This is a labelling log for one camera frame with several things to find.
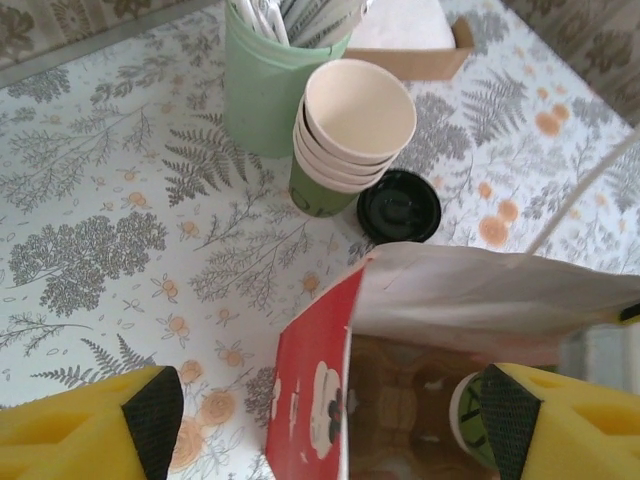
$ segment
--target plastic lid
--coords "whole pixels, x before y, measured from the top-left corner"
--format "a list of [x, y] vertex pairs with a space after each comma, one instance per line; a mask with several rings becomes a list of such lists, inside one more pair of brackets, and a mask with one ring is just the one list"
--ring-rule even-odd
[[358, 221], [376, 244], [424, 242], [438, 229], [442, 209], [435, 190], [418, 175], [389, 170], [358, 198]]

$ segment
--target white paper cup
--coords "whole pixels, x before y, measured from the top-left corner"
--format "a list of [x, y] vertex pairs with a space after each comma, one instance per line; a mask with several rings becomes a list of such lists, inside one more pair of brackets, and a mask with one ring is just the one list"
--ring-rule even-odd
[[346, 183], [349, 185], [368, 185], [372, 181], [378, 181], [384, 175], [386, 169], [381, 169], [380, 171], [374, 173], [373, 175], [352, 175], [350, 173], [345, 173], [338, 169], [332, 168], [324, 163], [320, 158], [318, 158], [314, 153], [307, 147], [304, 143], [304, 140], [300, 137], [300, 129], [296, 128], [294, 135], [294, 142], [297, 143], [298, 151], [304, 157], [304, 159], [318, 172], [322, 175], [329, 177], [333, 180], [337, 180], [341, 183]]
[[309, 127], [306, 125], [306, 121], [304, 118], [304, 99], [300, 102], [300, 106], [298, 107], [296, 125], [294, 128], [298, 130], [298, 135], [299, 138], [302, 139], [302, 143], [304, 143], [306, 147], [311, 150], [316, 158], [318, 158], [328, 167], [334, 170], [348, 173], [350, 175], [365, 177], [376, 175], [381, 171], [387, 170], [397, 157], [396, 154], [395, 156], [386, 159], [381, 163], [373, 165], [358, 165], [356, 163], [351, 163], [347, 160], [338, 158], [335, 155], [329, 153], [327, 150], [322, 148], [322, 145], [320, 145], [316, 141], [316, 139], [313, 137], [313, 134], [309, 131]]
[[317, 142], [359, 165], [396, 155], [416, 129], [416, 107], [402, 82], [362, 60], [333, 60], [318, 67], [307, 81], [304, 103]]
[[380, 177], [382, 177], [382, 175], [380, 175], [380, 177], [376, 176], [372, 180], [370, 180], [368, 183], [362, 184], [362, 185], [353, 185], [349, 183], [340, 182], [326, 175], [323, 175], [320, 171], [318, 171], [309, 163], [309, 161], [305, 158], [305, 156], [302, 154], [302, 152], [298, 148], [298, 140], [296, 138], [296, 135], [293, 136], [293, 151], [296, 157], [296, 161], [298, 162], [298, 165], [300, 165], [300, 168], [304, 171], [305, 174], [307, 174], [307, 176], [311, 180], [335, 192], [360, 193], [369, 187], [373, 187], [378, 182], [378, 180], [380, 180]]

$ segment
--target napkin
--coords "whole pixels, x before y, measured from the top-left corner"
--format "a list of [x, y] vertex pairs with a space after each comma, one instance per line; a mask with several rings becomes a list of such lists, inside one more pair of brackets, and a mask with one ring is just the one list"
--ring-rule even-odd
[[350, 48], [456, 48], [438, 0], [375, 0], [351, 34]]

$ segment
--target table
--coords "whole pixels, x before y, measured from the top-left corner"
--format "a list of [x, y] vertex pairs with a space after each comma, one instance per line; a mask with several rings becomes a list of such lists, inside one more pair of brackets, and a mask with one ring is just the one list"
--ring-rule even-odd
[[[410, 85], [419, 126], [397, 166], [441, 197], [430, 243], [522, 251], [630, 129], [497, 1], [443, 6], [477, 53], [451, 83]], [[0, 404], [174, 365], [172, 479], [270, 478], [278, 333], [370, 249], [353, 207], [305, 217], [289, 159], [224, 135], [223, 31], [218, 3], [0, 91]], [[640, 272], [639, 154], [539, 253]]]

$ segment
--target paper bag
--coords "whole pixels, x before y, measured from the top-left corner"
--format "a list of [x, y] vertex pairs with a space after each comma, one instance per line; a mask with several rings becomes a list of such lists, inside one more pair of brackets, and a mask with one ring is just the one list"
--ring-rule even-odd
[[640, 277], [524, 254], [394, 243], [369, 258], [355, 332], [490, 362], [556, 364], [568, 332], [640, 302]]
[[351, 335], [490, 362], [555, 365], [560, 340], [613, 322], [640, 277], [468, 247], [376, 248], [282, 332], [266, 455], [278, 480], [346, 480]]

